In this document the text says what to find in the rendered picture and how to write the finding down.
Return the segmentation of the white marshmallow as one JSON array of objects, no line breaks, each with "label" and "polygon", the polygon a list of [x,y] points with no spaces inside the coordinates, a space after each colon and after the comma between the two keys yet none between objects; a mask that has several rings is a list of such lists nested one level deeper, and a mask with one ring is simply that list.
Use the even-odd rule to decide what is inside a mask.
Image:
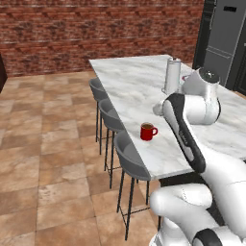
[{"label": "white marshmallow", "polygon": [[155,115],[163,116],[162,105],[163,105],[163,102],[160,101],[160,102],[156,103],[156,104],[153,106],[153,113],[154,113]]}]

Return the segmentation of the grey fridge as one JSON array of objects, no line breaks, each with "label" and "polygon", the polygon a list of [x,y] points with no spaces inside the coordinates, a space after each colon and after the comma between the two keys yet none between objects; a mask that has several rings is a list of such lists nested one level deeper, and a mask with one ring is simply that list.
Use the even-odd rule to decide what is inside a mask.
[{"label": "grey fridge", "polygon": [[246,0],[216,0],[204,68],[220,77],[220,85],[233,88],[231,77],[236,48],[246,19]]}]

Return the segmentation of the dark brown furniture edge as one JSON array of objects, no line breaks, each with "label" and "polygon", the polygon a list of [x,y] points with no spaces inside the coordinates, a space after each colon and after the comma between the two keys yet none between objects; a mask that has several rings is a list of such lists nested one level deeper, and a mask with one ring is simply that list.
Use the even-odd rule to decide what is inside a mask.
[{"label": "dark brown furniture edge", "polygon": [[0,93],[2,92],[7,79],[8,79],[8,75],[0,53]]}]

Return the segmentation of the grey bar stool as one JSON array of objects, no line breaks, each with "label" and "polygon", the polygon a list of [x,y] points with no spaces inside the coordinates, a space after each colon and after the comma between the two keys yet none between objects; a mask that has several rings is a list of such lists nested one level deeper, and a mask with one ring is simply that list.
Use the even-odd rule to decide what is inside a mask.
[{"label": "grey bar stool", "polygon": [[[119,133],[120,131],[123,131],[123,125],[119,119],[119,116],[111,103],[111,100],[103,99],[99,102],[99,109],[102,115],[102,119],[104,121],[104,124],[107,128],[107,136],[106,136],[106,154],[105,154],[105,163],[104,168],[105,171],[107,170],[110,175],[110,188],[112,186],[112,170],[113,168],[113,150],[114,150],[114,135],[115,133]],[[108,167],[107,160],[108,160],[108,147],[109,147],[109,137],[110,137],[110,131],[112,131],[112,137],[111,137],[111,167]]]},{"label": "grey bar stool", "polygon": [[[100,80],[98,78],[92,78],[89,80],[89,86],[93,94],[93,98],[96,101],[96,109],[99,110],[99,102],[108,97],[108,94],[104,90]],[[99,122],[99,113],[96,113],[96,140],[101,139],[99,130],[101,123]]]},{"label": "grey bar stool", "polygon": [[[136,150],[131,138],[125,131],[119,132],[114,138],[114,147],[116,149],[117,156],[119,158],[121,171],[121,181],[119,187],[118,201],[117,201],[117,212],[120,212],[125,224],[125,239],[128,239],[130,219],[132,211],[132,203],[135,189],[135,181],[146,181],[150,183],[151,177],[148,173],[138,151]],[[124,177],[128,174],[131,177],[131,187],[129,194],[129,205],[128,212],[123,213],[121,208],[121,195],[123,190]]]}]

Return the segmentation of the black tall cabinet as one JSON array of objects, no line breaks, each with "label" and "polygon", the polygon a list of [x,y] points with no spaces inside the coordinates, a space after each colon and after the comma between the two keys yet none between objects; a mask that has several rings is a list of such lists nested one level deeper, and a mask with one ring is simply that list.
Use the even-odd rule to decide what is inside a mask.
[{"label": "black tall cabinet", "polygon": [[[204,67],[206,49],[208,47],[211,30],[210,24],[215,8],[216,0],[205,0],[192,64],[193,69]],[[234,79],[233,88],[231,90],[246,95],[246,19],[236,48],[231,77]]]}]

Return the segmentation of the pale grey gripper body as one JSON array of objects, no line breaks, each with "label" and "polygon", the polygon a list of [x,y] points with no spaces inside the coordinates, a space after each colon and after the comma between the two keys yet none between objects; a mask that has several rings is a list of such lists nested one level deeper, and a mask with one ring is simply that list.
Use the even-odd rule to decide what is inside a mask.
[{"label": "pale grey gripper body", "polygon": [[198,95],[200,91],[201,78],[199,71],[195,70],[184,79],[182,92],[184,94]]}]

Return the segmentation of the red mug of hot chocolate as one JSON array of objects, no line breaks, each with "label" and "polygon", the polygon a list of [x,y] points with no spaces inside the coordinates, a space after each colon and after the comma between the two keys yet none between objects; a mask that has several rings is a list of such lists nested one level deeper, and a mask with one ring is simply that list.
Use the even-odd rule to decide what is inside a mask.
[{"label": "red mug of hot chocolate", "polygon": [[145,122],[140,128],[140,138],[145,141],[150,141],[158,132],[158,129],[153,124]]}]

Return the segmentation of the grey cylindrical canister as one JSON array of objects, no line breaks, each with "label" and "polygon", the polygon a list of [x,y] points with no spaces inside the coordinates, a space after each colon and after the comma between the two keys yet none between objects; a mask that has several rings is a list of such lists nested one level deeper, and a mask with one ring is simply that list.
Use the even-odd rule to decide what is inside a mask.
[{"label": "grey cylindrical canister", "polygon": [[169,58],[166,67],[164,93],[172,94],[178,90],[180,85],[181,60]]}]

